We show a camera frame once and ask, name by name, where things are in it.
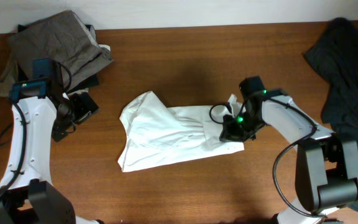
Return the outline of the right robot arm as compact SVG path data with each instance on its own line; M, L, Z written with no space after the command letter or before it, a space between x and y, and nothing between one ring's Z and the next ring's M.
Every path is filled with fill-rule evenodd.
M273 223L324 223L327 216L358 201L358 144L338 135L304 113L283 90L244 94L239 111L225 105L220 141L255 139L264 126L274 127L289 143L276 157L272 177L287 209L273 216ZM296 199L289 202L277 177L278 163L296 149Z

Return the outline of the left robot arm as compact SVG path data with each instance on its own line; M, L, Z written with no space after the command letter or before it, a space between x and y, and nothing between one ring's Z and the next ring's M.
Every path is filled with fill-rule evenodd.
M11 149L0 181L0 223L82 223L71 202L53 185L52 141L86 121L99 108L87 92L67 96L51 78L13 84Z

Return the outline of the white polo shirt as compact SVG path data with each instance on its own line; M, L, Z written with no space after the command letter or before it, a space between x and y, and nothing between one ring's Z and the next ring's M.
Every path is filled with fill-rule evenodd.
M231 95L224 105L166 107L148 91L124 107L119 117L126 145L118 159L123 172L232 154L242 142L222 142L224 115L235 115L241 104Z

